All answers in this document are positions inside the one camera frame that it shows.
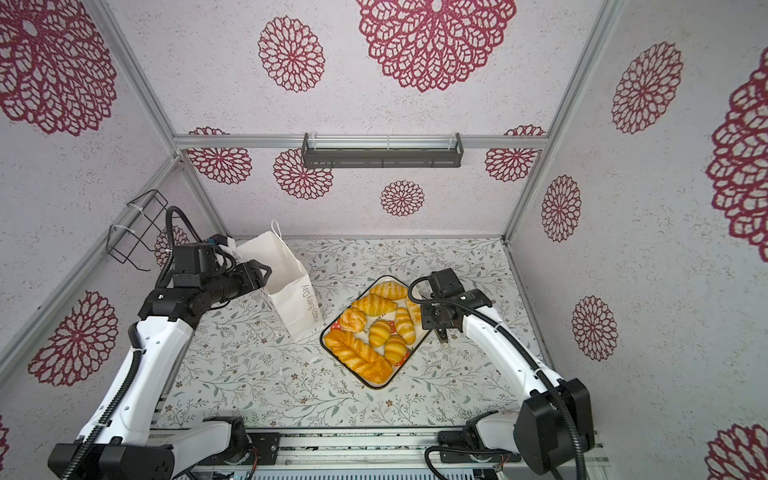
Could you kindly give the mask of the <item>small fake bread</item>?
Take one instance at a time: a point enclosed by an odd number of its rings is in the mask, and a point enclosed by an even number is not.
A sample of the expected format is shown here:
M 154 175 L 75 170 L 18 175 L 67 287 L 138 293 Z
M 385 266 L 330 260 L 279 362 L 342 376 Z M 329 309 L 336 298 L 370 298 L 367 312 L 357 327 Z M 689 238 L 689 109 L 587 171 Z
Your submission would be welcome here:
M 413 302 L 413 301 L 411 301 L 409 298 L 405 299 L 405 303 L 406 303 L 406 308 L 407 308 L 407 310 L 409 312 L 409 316 L 410 316 L 411 321 L 415 325 L 420 325 L 421 322 L 422 322 L 422 315 L 421 315 L 420 305 L 415 303 L 415 302 Z

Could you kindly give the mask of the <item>oblong striped fake bread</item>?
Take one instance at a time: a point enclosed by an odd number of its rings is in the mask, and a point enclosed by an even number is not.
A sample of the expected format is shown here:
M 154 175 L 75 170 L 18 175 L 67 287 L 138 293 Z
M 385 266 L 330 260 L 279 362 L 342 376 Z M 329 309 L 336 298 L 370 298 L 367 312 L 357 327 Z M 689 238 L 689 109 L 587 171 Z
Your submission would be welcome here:
M 409 311 L 406 308 L 398 308 L 394 322 L 396 333 L 407 345 L 412 345 L 416 340 L 416 330 Z

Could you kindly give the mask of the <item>white paper gift bag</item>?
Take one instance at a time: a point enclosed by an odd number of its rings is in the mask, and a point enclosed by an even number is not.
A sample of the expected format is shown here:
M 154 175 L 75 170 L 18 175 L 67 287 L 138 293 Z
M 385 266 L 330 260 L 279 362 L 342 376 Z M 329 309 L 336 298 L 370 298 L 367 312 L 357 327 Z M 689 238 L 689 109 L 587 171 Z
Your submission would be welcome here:
M 298 342 L 311 336 L 322 324 L 323 315 L 309 274 L 285 243 L 278 221 L 273 219 L 268 231 L 234 252 L 238 260 L 255 260 L 271 269 L 263 289 L 291 338 Z

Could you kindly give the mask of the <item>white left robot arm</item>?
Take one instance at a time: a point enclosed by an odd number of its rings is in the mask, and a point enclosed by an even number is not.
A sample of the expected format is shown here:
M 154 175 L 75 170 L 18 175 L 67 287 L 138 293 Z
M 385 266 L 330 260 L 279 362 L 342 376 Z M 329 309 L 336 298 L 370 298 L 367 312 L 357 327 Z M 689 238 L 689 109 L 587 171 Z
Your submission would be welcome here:
M 165 210 L 169 258 L 128 328 L 129 352 L 108 393 L 76 439 L 58 443 L 48 467 L 59 479 L 173 479 L 210 457 L 241 464 L 255 453 L 239 416 L 215 416 L 149 445 L 152 418 L 202 317 L 266 286 L 269 266 L 242 261 L 226 237 L 179 243 L 178 207 Z

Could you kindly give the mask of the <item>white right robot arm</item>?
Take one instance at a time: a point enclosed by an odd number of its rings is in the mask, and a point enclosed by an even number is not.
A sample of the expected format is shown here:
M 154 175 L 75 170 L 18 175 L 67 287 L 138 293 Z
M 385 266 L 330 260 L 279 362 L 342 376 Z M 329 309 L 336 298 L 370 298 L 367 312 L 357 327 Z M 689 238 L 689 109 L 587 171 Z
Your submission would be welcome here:
M 560 479 L 558 468 L 575 463 L 575 476 L 586 479 L 585 454 L 595 446 L 591 398 L 579 379 L 565 380 L 534 357 L 503 321 L 488 296 L 467 290 L 454 270 L 434 271 L 414 280 L 407 298 L 420 306 L 428 330 L 455 329 L 474 342 L 515 391 L 519 412 L 512 420 L 498 411 L 477 416 L 465 426 L 467 448 L 434 445 L 424 451 L 427 468 L 445 476 L 431 455 L 519 456 L 538 475 Z

